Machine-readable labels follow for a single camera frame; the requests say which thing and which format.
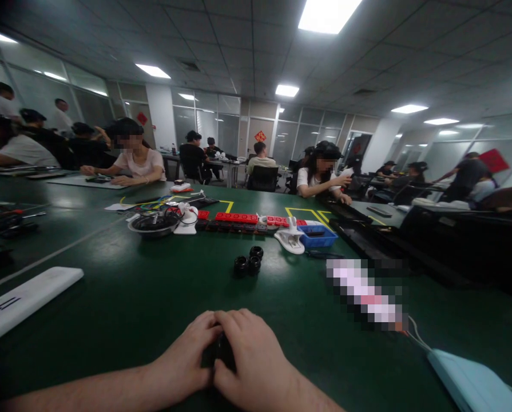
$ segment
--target man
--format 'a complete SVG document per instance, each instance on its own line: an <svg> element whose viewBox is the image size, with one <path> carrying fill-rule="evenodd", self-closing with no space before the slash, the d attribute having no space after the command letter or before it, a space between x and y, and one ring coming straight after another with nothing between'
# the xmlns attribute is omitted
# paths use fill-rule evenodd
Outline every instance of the man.
<svg viewBox="0 0 512 412"><path fill-rule="evenodd" d="M201 167L203 164L206 166L210 163L210 159L204 153L204 150L200 148L200 140L202 138L194 130L187 133L187 136L185 136L187 143L183 143L180 146L180 163L187 179L196 179L201 184L208 184L212 179L212 172L206 169L206 167Z"/></svg>
<svg viewBox="0 0 512 412"><path fill-rule="evenodd" d="M247 173L249 175L252 174L254 166L277 167L277 163L267 157L267 146L265 146L265 143L257 142L254 145L254 152L256 152L256 157L251 158L248 162Z"/></svg>
<svg viewBox="0 0 512 412"><path fill-rule="evenodd" d="M59 130L59 133L70 132L73 121L65 112L69 110L69 105L63 99L55 99L55 113L52 118L52 126Z"/></svg>
<svg viewBox="0 0 512 412"><path fill-rule="evenodd" d="M388 179L395 179L396 176L393 176L392 168L396 164L397 163L392 160L385 162L383 166L376 171L376 175L380 177L387 177Z"/></svg>
<svg viewBox="0 0 512 412"><path fill-rule="evenodd" d="M441 201L452 202L454 200L464 200L473 190L473 186L489 171L484 162L479 159L479 153L468 153L453 170L449 171L440 179L433 183L440 182L452 175L456 175L454 181L441 197Z"/></svg>

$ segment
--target red decoration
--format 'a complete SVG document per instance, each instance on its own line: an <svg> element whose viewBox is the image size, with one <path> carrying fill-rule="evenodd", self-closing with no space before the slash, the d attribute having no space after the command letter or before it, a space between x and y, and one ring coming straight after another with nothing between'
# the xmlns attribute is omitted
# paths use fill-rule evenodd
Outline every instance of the red decoration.
<svg viewBox="0 0 512 412"><path fill-rule="evenodd" d="M137 115L137 119L140 121L142 126L145 126L145 123L147 123L148 119L145 117L143 113L140 112L140 114Z"/></svg>
<svg viewBox="0 0 512 412"><path fill-rule="evenodd" d="M266 140L266 139L267 139L267 136L266 136L266 135L264 135L264 133L260 130L260 131L258 132L258 134L254 136L254 138L255 138L257 141L264 141L264 140Z"/></svg>
<svg viewBox="0 0 512 412"><path fill-rule="evenodd" d="M509 169L509 164L507 164L497 149L483 153L479 156L479 159L488 166L490 173L498 173Z"/></svg>

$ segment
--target chair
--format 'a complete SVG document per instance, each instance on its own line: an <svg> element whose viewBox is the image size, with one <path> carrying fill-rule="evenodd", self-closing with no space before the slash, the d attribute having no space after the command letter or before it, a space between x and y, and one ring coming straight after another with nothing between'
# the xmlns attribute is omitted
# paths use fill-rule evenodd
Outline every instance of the chair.
<svg viewBox="0 0 512 412"><path fill-rule="evenodd" d="M279 179L279 168L266 168L254 166L248 179L248 190L260 192L274 192Z"/></svg>

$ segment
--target blue container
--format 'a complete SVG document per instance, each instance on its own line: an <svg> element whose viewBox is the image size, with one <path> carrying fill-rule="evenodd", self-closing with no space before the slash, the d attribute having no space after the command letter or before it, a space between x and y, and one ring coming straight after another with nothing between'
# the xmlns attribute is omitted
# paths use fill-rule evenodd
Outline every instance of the blue container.
<svg viewBox="0 0 512 412"><path fill-rule="evenodd" d="M304 232L304 235L300 240L306 248L330 247L338 238L337 234L323 225L298 226L297 229ZM319 237L309 237L305 234L311 232L324 232L324 235Z"/></svg>

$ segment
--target mobile phone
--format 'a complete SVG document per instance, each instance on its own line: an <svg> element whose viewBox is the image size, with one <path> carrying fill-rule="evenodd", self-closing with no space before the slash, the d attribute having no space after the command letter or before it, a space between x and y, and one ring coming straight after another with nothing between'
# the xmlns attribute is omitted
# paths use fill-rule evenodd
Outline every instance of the mobile phone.
<svg viewBox="0 0 512 412"><path fill-rule="evenodd" d="M41 175L27 176L27 179L42 180L42 179L53 179L55 177L67 176L67 173L43 173Z"/></svg>
<svg viewBox="0 0 512 412"><path fill-rule="evenodd" d="M391 216L393 216L391 213L386 212L385 210L378 209L378 208L375 208L375 207L372 207L372 206L367 207L367 209L369 211L377 213L378 215L383 216L383 217L391 217Z"/></svg>

